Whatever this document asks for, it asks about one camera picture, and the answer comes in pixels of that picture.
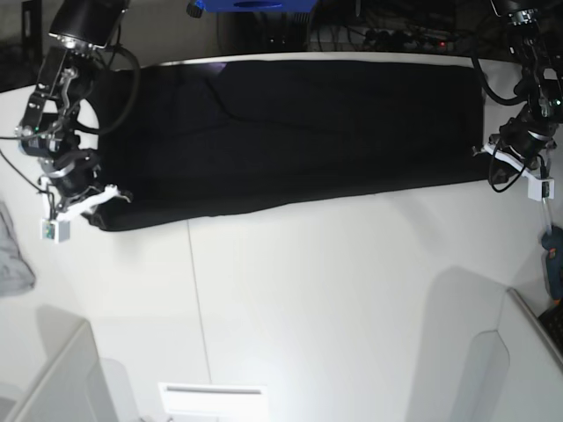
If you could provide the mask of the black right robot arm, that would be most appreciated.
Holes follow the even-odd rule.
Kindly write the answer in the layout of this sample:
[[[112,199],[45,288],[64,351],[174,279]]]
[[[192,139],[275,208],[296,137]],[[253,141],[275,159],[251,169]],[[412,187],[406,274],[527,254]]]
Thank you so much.
[[[127,1],[65,1],[50,27],[49,34],[57,43],[48,50],[13,137],[42,169],[34,188],[45,201],[43,223],[49,229],[90,213],[113,198],[131,199],[117,186],[99,183],[98,153],[80,146],[81,134],[102,136],[116,130],[135,104],[140,63],[122,46],[119,35],[128,6]],[[110,72],[110,64],[101,56],[104,52],[129,62],[131,91],[111,124],[87,127],[79,122],[78,114],[99,79]]]

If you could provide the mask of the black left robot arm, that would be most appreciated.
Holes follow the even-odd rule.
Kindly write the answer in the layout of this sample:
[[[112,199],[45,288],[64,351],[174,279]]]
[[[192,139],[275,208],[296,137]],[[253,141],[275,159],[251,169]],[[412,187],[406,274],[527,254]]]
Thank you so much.
[[[543,162],[541,152],[553,147],[562,126],[562,2],[492,1],[497,18],[506,24],[508,50],[521,67],[511,98],[497,94],[480,65],[477,41],[472,66],[485,94],[519,113],[490,136],[493,143],[487,180],[497,193],[508,190],[526,171]]]

